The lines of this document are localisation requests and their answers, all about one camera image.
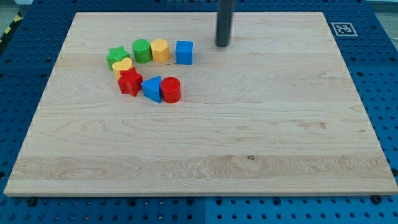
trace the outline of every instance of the black metal rod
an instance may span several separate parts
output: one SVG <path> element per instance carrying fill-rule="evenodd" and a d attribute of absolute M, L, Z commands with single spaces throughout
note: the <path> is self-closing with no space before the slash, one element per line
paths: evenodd
<path fill-rule="evenodd" d="M 235 0 L 218 1 L 216 45 L 219 47 L 226 47 L 229 44 L 234 9 Z"/>

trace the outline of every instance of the plastic block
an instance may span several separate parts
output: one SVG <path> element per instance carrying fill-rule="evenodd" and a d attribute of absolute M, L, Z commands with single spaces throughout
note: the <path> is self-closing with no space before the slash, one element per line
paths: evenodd
<path fill-rule="evenodd" d="M 120 79 L 118 80 L 118 84 L 122 94 L 131 94 L 133 96 L 137 96 L 138 92 L 142 90 L 142 82 L 142 75 L 139 74 L 135 68 L 127 71 L 120 71 Z"/>
<path fill-rule="evenodd" d="M 112 64 L 115 62 L 120 62 L 122 59 L 130 57 L 129 52 L 124 50 L 123 46 L 116 47 L 114 49 L 109 49 L 109 55 L 106 58 L 108 61 L 109 69 L 112 71 Z"/>
<path fill-rule="evenodd" d="M 120 62 L 113 63 L 112 68 L 116 79 L 119 80 L 120 71 L 130 70 L 131 68 L 134 68 L 134 66 L 132 64 L 131 58 L 127 57 L 122 59 Z"/>
<path fill-rule="evenodd" d="M 150 43 L 154 62 L 164 63 L 170 59 L 170 50 L 167 40 L 155 39 Z"/>
<path fill-rule="evenodd" d="M 160 83 L 160 92 L 166 103 L 176 103 L 181 99 L 180 80 L 175 77 L 167 77 Z"/>
<path fill-rule="evenodd" d="M 161 77 L 157 76 L 141 83 L 144 96 L 158 103 L 162 101 L 160 95 L 160 81 Z"/>
<path fill-rule="evenodd" d="M 175 58 L 179 65 L 191 65 L 193 63 L 193 42 L 177 41 Z"/>
<path fill-rule="evenodd" d="M 152 60 L 152 52 L 148 40 L 138 39 L 134 41 L 132 43 L 132 51 L 134 52 L 134 59 L 138 63 L 147 63 Z"/>

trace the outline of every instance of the green block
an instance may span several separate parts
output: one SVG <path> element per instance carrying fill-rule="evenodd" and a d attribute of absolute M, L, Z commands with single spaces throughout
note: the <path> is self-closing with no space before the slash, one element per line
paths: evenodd
<path fill-rule="evenodd" d="M 115 62 L 120 62 L 122 59 L 130 57 L 130 53 L 124 50 L 123 46 L 116 47 L 114 49 L 109 49 L 109 55 L 106 58 L 108 61 L 109 69 L 113 71 L 112 65 Z"/>
<path fill-rule="evenodd" d="M 134 43 L 132 43 L 132 51 L 134 52 L 134 59 L 138 63 L 147 63 L 152 60 L 150 43 L 146 39 L 138 39 L 134 41 Z"/>

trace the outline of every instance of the wood grain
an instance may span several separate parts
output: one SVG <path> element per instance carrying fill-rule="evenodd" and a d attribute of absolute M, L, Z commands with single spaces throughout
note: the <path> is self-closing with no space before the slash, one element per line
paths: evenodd
<path fill-rule="evenodd" d="M 236 13 L 225 49 L 214 27 L 214 13 L 76 14 L 5 194 L 398 192 L 322 13 Z M 169 41 L 168 62 L 135 67 L 179 78 L 177 104 L 120 94 L 108 48 L 140 38 Z M 194 65 L 175 64 L 176 40 Z"/>

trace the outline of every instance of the yellow black warning tape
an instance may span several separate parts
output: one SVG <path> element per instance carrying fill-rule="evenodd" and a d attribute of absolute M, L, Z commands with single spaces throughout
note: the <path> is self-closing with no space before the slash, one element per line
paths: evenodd
<path fill-rule="evenodd" d="M 11 24 L 8 28 L 4 31 L 3 35 L 0 38 L 0 56 L 5 51 L 8 43 L 10 42 L 12 36 L 14 35 L 15 31 L 17 30 L 19 24 L 21 23 L 23 16 L 20 12 L 17 13 L 15 18 L 11 21 Z"/>

